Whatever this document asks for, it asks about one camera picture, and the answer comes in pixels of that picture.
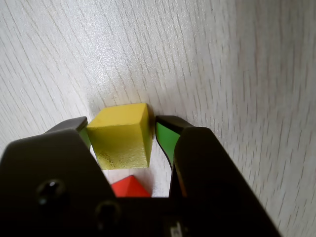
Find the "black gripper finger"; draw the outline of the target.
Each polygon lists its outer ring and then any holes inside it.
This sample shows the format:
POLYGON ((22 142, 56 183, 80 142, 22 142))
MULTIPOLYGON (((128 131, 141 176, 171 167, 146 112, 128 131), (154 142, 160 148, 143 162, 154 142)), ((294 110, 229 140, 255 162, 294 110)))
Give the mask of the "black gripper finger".
POLYGON ((10 143, 0 162, 2 236, 118 234, 120 209, 76 125, 10 143))
POLYGON ((172 166, 190 237, 277 237, 279 232, 215 134, 177 116, 157 116, 156 139, 172 166))

